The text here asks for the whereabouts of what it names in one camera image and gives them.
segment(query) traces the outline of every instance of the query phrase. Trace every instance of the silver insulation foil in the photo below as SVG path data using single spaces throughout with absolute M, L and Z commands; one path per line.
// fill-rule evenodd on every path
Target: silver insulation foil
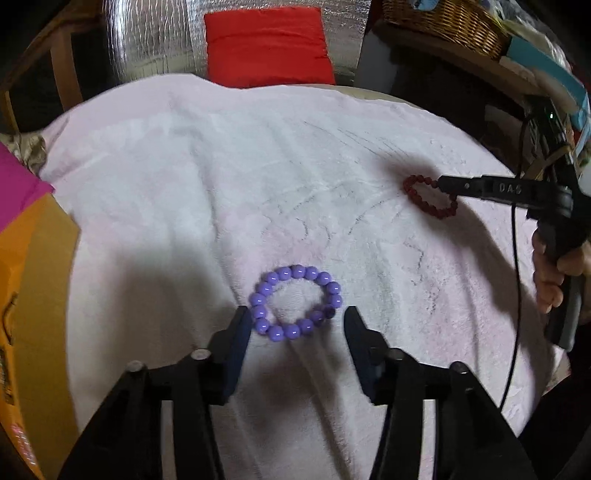
M 371 0 L 105 0 L 109 53 L 120 82 L 162 73 L 207 77 L 204 14 L 308 5 L 322 9 L 338 83 L 355 75 Z

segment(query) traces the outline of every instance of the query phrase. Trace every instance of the purple bead bracelet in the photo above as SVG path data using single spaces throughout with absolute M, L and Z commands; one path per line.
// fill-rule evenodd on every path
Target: purple bead bracelet
M 295 323 L 272 325 L 267 320 L 267 298 L 273 294 L 273 287 L 280 281 L 291 278 L 314 281 L 324 287 L 326 299 L 324 305 L 310 313 L 309 318 L 303 318 Z M 256 286 L 256 291 L 249 297 L 251 315 L 255 320 L 254 328 L 261 335 L 267 335 L 273 342 L 281 342 L 285 338 L 295 340 L 301 335 L 311 335 L 314 327 L 320 326 L 324 320 L 336 315 L 336 309 L 342 306 L 343 298 L 340 296 L 340 285 L 333 281 L 328 272 L 318 271 L 316 267 L 304 267 L 292 265 L 280 267 L 274 272 L 263 275 L 262 281 Z

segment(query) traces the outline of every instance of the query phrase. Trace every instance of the purple bead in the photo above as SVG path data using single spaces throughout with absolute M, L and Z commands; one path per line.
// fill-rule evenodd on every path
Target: purple bead
M 306 268 L 303 265 L 292 265 L 291 266 L 291 276 L 298 279 L 304 278 L 306 274 Z
M 340 295 L 329 295 L 329 305 L 332 305 L 335 309 L 343 305 L 343 297 Z
M 295 323 L 286 323 L 283 326 L 283 333 L 289 338 L 289 340 L 295 340 L 296 338 L 299 338 L 301 330 Z
M 302 335 L 311 335 L 314 330 L 314 322 L 310 319 L 300 319 L 296 322 L 300 327 Z
M 273 342 L 281 342 L 284 339 L 283 328 L 281 328 L 279 325 L 273 325 L 271 328 L 269 328 L 267 335 Z
M 331 295 L 336 295 L 337 293 L 340 293 L 340 285 L 335 281 L 329 282 L 326 285 L 326 291 Z
M 324 312 L 321 312 L 320 310 L 313 311 L 310 313 L 310 320 L 312 320 L 315 325 L 318 325 L 324 320 Z
M 321 287 L 324 287 L 326 284 L 330 282 L 330 273 L 328 272 L 320 272 L 318 277 L 316 277 L 316 283 Z
M 253 293 L 249 297 L 249 300 L 251 302 L 251 305 L 253 307 L 256 307 L 257 305 L 264 305 L 265 302 L 267 301 L 267 297 L 265 297 L 264 295 L 261 295 L 260 293 Z
M 277 285 L 277 282 L 279 282 L 279 276 L 277 276 L 275 272 L 269 272 L 267 275 L 265 275 L 265 280 L 271 286 L 275 286 Z
M 260 293 L 261 295 L 268 297 L 269 295 L 271 295 L 273 293 L 273 287 L 271 286 L 271 284 L 269 282 L 262 281 L 256 287 L 256 291 L 258 293 Z
M 316 277 L 318 277 L 318 269 L 316 267 L 306 268 L 306 274 L 304 275 L 306 280 L 316 280 Z
M 291 269 L 289 267 L 280 267 L 275 270 L 279 280 L 285 281 L 291 278 Z
M 251 308 L 251 315 L 254 319 L 263 319 L 267 316 L 267 309 L 264 305 L 256 305 Z
M 324 312 L 324 316 L 328 319 L 335 318 L 336 309 L 332 305 L 324 305 L 322 307 L 322 311 Z
M 271 324 L 267 319 L 258 319 L 255 322 L 255 330 L 261 335 L 265 335 Z

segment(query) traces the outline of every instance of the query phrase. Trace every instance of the red pillow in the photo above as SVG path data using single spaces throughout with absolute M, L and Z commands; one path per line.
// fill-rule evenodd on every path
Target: red pillow
M 318 7 L 206 14 L 207 72 L 226 87 L 335 84 Z

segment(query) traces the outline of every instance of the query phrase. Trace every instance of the black cable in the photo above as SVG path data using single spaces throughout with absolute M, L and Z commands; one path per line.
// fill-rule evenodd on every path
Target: black cable
M 517 229 L 515 227 L 515 203 L 511 205 L 511 232 L 513 236 L 513 262 L 515 264 L 515 280 L 517 281 L 517 324 L 515 326 L 515 345 L 513 346 L 513 356 L 511 357 L 511 366 L 509 367 L 509 375 L 507 376 L 507 384 L 505 385 L 505 392 L 499 410 L 503 410 L 511 381 L 513 380 L 513 373 L 515 372 L 515 363 L 517 361 L 517 352 L 519 351 L 519 334 L 521 333 L 521 277 L 519 276 L 519 259 L 517 258 Z
M 521 170 L 523 167 L 523 146 L 525 140 L 525 130 L 532 120 L 531 116 L 526 117 L 521 125 L 519 132 L 519 155 L 517 163 L 517 171 L 515 178 L 521 178 Z M 516 205 L 511 205 L 511 235 L 513 237 L 513 263 L 515 265 L 515 281 L 517 282 L 517 324 L 515 325 L 515 344 L 513 345 L 513 356 L 511 357 L 511 365 L 509 366 L 509 375 L 507 376 L 507 383 L 505 384 L 505 391 L 503 392 L 503 398 L 499 405 L 499 410 L 502 411 L 507 401 L 507 395 L 509 394 L 509 388 L 513 380 L 513 373 L 515 372 L 515 363 L 517 362 L 517 352 L 519 351 L 519 337 L 521 334 L 521 276 L 519 275 L 519 258 L 517 256 L 517 227 L 515 222 L 515 208 Z

